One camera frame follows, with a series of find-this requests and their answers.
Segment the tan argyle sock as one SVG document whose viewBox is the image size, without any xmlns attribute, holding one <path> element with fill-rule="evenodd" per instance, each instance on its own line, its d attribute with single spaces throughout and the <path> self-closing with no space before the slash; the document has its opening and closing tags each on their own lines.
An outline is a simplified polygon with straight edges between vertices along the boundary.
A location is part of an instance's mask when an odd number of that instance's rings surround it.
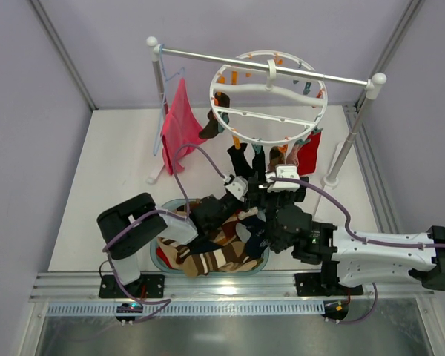
<svg viewBox="0 0 445 356">
<path fill-rule="evenodd" d="M 275 171 L 278 165 L 286 163 L 286 154 L 280 146 L 274 146 L 269 153 L 268 171 Z"/>
</svg>

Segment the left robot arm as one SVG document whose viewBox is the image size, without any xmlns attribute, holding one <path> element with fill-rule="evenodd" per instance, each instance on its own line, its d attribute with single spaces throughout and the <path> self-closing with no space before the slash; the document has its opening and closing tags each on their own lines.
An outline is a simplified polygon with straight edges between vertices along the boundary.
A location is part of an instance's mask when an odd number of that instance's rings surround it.
<svg viewBox="0 0 445 356">
<path fill-rule="evenodd" d="M 150 241 L 169 268 L 186 277 L 248 274 L 260 270 L 268 256 L 263 245 L 265 222 L 257 209 L 243 205 L 246 181 L 232 177 L 225 195 L 186 200 L 173 210 L 156 206 L 149 193 L 109 208 L 97 218 L 112 273 L 101 278 L 101 298 L 160 298 L 160 276 L 144 276 L 136 254 Z"/>
</svg>

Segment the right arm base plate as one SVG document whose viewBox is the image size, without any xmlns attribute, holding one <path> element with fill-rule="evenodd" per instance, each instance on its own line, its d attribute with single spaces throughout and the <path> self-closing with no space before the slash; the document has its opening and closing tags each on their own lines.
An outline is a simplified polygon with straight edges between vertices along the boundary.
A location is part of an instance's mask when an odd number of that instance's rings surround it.
<svg viewBox="0 0 445 356">
<path fill-rule="evenodd" d="M 339 283 L 325 286 L 321 281 L 321 273 L 298 273 L 294 275 L 294 285 L 298 297 L 347 297 L 363 295 L 363 287 L 348 288 Z"/>
</svg>

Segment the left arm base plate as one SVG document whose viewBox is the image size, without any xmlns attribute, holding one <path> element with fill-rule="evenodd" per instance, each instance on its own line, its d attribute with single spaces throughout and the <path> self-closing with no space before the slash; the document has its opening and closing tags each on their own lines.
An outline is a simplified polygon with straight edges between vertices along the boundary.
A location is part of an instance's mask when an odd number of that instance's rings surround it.
<svg viewBox="0 0 445 356">
<path fill-rule="evenodd" d="M 165 276 L 163 274 L 142 274 L 139 279 L 124 285 L 129 294 L 139 299 L 162 298 L 164 286 Z M 112 274 L 102 276 L 99 298 L 117 299 L 125 297 L 126 294 L 121 290 Z"/>
</svg>

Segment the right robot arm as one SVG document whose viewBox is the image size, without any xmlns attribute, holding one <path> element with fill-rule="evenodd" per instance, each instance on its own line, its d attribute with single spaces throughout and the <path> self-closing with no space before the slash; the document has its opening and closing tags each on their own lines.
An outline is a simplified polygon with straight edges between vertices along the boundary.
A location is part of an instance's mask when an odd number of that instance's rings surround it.
<svg viewBox="0 0 445 356">
<path fill-rule="evenodd" d="M 425 289 L 445 291 L 445 228 L 432 226 L 418 234 L 381 234 L 353 231 L 351 215 L 331 194 L 301 179 L 272 177 L 271 182 L 309 188 L 336 206 L 345 223 L 316 222 L 295 205 L 279 208 L 268 221 L 281 232 L 268 233 L 271 247 L 291 238 L 292 256 L 303 263 L 321 265 L 345 287 L 365 283 L 417 280 Z"/>
</svg>

